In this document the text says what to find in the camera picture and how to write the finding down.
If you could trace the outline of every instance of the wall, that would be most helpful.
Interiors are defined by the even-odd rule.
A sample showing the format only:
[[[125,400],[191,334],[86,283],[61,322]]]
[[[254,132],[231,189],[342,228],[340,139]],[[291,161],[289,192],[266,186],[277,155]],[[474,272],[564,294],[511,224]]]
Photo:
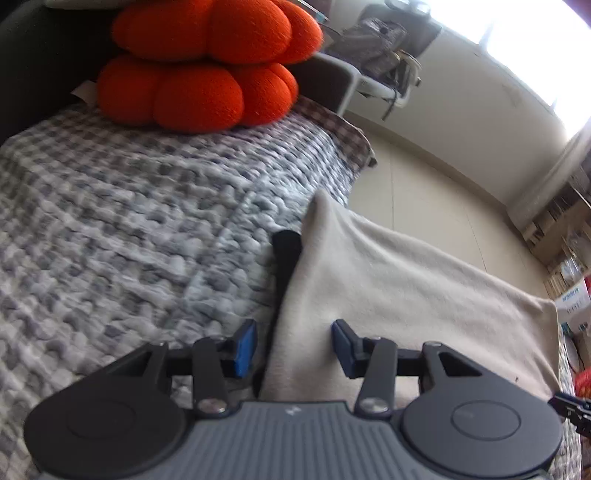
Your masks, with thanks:
[[[337,0],[330,25],[354,24],[366,3]],[[567,142],[562,123],[476,45],[444,32],[420,61],[423,83],[385,122],[379,99],[356,94],[349,109],[432,153],[505,205],[555,162]]]

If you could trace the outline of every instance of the gray and white blanket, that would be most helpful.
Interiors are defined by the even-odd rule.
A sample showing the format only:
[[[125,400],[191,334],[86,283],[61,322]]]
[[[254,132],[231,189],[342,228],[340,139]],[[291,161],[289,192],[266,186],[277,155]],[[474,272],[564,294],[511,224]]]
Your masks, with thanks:
[[[270,235],[372,157],[307,99],[271,125],[177,135],[72,106],[0,149],[0,478],[37,472],[42,398],[144,342],[192,343],[273,306]]]

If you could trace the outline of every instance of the folded cloth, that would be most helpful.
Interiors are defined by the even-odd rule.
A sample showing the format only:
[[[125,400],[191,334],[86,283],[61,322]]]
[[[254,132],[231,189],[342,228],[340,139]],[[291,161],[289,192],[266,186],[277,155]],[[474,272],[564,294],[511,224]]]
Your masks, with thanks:
[[[344,399],[361,380],[343,375],[330,324],[400,348],[437,340],[544,400],[560,389],[556,307],[424,242],[393,232],[316,193],[303,252],[278,318],[261,397]],[[417,395],[397,381],[397,406]]]

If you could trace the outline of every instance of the checkered blanket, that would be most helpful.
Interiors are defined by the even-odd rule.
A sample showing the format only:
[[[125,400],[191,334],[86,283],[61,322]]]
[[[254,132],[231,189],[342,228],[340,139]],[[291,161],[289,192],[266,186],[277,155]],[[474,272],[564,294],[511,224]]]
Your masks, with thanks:
[[[318,188],[346,203],[372,157],[307,99],[270,125],[177,135],[72,106],[0,149],[0,477],[36,476],[42,398],[150,341],[272,315],[269,236]]]

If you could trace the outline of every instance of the window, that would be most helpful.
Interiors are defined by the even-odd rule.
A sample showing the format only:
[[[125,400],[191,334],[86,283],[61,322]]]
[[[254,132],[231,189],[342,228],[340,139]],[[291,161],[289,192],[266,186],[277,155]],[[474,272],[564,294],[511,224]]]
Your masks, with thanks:
[[[563,0],[427,0],[431,15],[478,43],[562,120],[569,136],[591,116],[591,29]]]

